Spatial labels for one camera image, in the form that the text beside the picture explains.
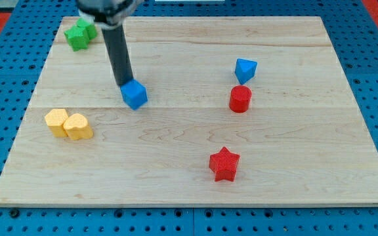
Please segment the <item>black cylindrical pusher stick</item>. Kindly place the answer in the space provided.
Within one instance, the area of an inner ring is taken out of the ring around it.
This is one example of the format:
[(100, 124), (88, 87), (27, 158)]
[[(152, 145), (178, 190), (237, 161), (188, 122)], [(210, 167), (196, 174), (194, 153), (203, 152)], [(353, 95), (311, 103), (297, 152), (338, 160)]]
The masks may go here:
[(117, 86), (122, 87), (133, 79), (133, 71), (123, 26), (103, 29), (103, 38)]

